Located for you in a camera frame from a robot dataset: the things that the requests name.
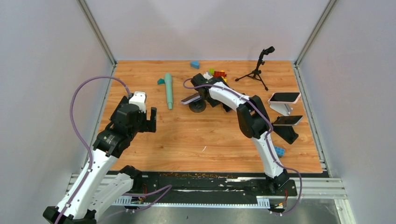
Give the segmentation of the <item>phone with lavender case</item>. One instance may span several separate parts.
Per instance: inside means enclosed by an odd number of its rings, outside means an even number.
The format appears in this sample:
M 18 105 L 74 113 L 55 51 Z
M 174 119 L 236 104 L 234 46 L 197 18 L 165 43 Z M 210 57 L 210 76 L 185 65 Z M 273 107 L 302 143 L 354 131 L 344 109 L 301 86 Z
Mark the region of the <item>phone with lavender case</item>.
M 195 93 L 195 94 L 192 94 L 192 95 L 182 99 L 180 102 L 183 105 L 187 105 L 187 104 L 190 104 L 192 102 L 198 101 L 200 99 L 201 99 L 200 94 L 199 93 Z

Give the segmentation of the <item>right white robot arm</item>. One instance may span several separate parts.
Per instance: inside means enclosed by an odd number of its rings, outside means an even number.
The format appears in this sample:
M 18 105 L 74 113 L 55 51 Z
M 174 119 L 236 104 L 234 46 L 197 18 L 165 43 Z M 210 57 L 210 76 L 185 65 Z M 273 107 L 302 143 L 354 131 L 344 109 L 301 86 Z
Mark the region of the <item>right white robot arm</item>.
M 249 97 L 235 91 L 220 78 L 206 79 L 200 73 L 186 79 L 183 86 L 186 89 L 195 89 L 200 97 L 208 102 L 223 104 L 236 112 L 241 132 L 252 140 L 261 158 L 267 190 L 273 195 L 284 191 L 289 175 L 273 145 L 273 126 L 262 100 L 257 95 Z

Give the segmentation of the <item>phone with pink-edged black case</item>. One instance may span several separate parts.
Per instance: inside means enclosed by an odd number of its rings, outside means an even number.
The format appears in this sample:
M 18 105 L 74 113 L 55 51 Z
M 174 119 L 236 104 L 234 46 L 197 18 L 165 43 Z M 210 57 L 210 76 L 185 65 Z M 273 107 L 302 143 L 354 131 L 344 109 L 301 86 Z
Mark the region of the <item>phone with pink-edged black case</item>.
M 230 112 L 230 111 L 232 111 L 232 108 L 230 108 L 230 107 L 227 106 L 226 104 L 222 104 L 222 108 L 225 110 L 225 112 Z

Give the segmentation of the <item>blue lego brick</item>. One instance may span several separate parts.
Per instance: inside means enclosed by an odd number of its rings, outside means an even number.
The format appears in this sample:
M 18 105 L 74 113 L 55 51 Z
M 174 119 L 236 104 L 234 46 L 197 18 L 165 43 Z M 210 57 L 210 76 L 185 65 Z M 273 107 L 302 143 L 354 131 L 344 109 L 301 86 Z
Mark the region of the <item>blue lego brick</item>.
M 285 154 L 285 150 L 283 148 L 276 147 L 276 146 L 274 146 L 274 148 L 275 148 L 275 152 L 276 152 L 277 156 L 279 158 L 282 158 Z

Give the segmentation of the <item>round black phone stand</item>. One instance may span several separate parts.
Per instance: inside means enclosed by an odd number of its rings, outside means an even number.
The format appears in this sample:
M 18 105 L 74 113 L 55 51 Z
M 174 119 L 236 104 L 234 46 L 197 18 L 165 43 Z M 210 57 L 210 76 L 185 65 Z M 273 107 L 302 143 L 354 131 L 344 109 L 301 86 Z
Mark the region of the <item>round black phone stand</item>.
M 206 102 L 202 99 L 189 103 L 189 109 L 194 113 L 201 113 L 206 109 Z

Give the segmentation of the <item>black mini tripod stand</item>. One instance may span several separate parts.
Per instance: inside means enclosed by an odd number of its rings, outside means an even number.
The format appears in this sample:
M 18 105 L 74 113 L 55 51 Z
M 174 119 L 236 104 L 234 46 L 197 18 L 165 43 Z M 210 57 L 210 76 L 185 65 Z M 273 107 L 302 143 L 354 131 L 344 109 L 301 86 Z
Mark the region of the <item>black mini tripod stand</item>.
M 261 78 L 262 71 L 260 70 L 260 66 L 265 64 L 265 61 L 263 59 L 264 56 L 267 56 L 267 55 L 273 53 L 274 51 L 275 51 L 275 48 L 273 46 L 271 46 L 267 49 L 263 49 L 258 57 L 255 69 L 244 76 L 236 78 L 235 81 L 238 82 L 239 80 L 241 80 L 243 78 L 249 77 L 251 79 L 260 81 L 263 84 L 265 91 L 268 91 L 269 90 L 268 87 L 266 86 L 263 79 Z

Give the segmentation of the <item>phone with pink case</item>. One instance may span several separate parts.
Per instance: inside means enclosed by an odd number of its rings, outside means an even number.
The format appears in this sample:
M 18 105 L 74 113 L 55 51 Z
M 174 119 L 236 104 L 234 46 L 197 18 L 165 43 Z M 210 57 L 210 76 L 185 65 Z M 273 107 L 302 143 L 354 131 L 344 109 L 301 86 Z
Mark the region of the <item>phone with pink case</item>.
M 295 104 L 301 98 L 300 92 L 275 92 L 272 94 L 269 103 Z

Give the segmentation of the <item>teal toy microphone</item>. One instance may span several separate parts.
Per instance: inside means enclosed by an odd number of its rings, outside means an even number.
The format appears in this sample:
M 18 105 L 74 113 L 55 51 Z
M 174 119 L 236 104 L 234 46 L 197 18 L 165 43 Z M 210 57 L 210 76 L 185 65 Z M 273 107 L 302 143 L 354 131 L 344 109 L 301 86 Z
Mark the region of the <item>teal toy microphone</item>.
M 169 110 L 173 109 L 173 79 L 170 73 L 166 73 L 164 76 L 164 81 L 165 81 L 165 89 L 166 89 L 166 100 L 167 100 L 167 106 Z

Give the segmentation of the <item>phone with white edge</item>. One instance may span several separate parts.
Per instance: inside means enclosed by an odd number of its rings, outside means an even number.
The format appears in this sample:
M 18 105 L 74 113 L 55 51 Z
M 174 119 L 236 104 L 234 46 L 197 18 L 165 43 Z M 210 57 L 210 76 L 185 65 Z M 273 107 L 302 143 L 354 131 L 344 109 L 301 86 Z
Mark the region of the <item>phone with white edge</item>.
M 272 124 L 274 126 L 296 126 L 303 118 L 303 115 L 279 116 Z

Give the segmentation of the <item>white phone stand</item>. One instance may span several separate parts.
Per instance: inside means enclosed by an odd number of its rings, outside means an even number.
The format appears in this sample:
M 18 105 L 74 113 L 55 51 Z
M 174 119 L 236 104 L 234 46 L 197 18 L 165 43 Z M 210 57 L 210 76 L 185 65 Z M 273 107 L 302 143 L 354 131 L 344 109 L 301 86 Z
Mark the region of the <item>white phone stand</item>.
M 269 106 L 271 109 L 283 116 L 290 116 L 291 112 L 293 111 L 293 108 L 290 106 L 290 104 L 273 103 L 269 104 Z

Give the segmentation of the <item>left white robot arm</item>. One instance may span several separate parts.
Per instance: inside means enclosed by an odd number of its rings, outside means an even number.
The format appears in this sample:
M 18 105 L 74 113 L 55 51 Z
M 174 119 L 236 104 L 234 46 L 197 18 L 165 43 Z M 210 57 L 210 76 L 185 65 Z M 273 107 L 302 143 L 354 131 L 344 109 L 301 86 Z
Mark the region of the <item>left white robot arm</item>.
M 139 192 L 143 187 L 141 171 L 125 166 L 100 192 L 100 183 L 120 158 L 138 132 L 156 132 L 156 108 L 147 119 L 147 95 L 136 91 L 123 97 L 110 118 L 110 123 L 98 133 L 92 155 L 69 192 L 56 205 L 49 206 L 43 217 L 51 224 L 95 224 L 123 193 Z

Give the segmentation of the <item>blue triangular block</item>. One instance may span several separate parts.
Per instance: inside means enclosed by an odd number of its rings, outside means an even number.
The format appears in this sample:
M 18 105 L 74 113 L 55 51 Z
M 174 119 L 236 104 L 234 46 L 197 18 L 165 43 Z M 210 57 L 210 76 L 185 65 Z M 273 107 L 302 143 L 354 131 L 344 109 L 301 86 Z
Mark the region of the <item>blue triangular block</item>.
M 200 68 L 200 63 L 199 63 L 199 61 L 191 61 L 190 62 L 190 66 L 192 68 L 199 69 Z

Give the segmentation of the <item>colourful toy brick car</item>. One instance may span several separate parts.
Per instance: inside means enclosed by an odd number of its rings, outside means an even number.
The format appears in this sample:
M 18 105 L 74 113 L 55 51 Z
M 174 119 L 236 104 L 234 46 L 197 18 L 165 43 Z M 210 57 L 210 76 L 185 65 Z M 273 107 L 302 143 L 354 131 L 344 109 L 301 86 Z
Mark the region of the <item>colourful toy brick car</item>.
M 215 70 L 215 69 L 211 68 L 211 69 L 209 69 L 209 73 L 213 77 L 221 77 L 225 82 L 227 81 L 227 79 L 226 79 L 227 74 L 224 70 Z

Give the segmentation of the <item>dark teal small block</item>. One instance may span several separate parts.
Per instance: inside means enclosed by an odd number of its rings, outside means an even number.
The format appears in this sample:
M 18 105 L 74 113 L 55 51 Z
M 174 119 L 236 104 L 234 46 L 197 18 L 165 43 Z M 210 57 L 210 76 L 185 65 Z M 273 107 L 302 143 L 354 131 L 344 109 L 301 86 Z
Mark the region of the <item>dark teal small block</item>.
M 158 85 L 160 85 L 160 84 L 165 84 L 165 80 L 162 79 L 162 78 L 160 78 L 160 79 L 157 81 L 157 84 L 158 84 Z

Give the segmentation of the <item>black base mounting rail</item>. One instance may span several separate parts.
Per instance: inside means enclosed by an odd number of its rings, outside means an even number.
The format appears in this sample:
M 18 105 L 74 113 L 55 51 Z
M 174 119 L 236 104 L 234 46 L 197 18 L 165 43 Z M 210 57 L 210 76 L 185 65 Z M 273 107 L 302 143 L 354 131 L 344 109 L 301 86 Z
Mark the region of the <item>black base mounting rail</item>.
M 290 173 L 290 179 L 280 188 L 271 187 L 264 173 L 208 173 L 208 172 L 154 172 L 145 171 L 138 185 L 129 193 L 148 194 L 142 203 L 157 199 L 164 187 L 171 189 L 156 206 L 171 207 L 226 207 L 267 208 L 281 205 L 290 208 L 296 199 L 347 199 L 339 178 L 327 172 Z

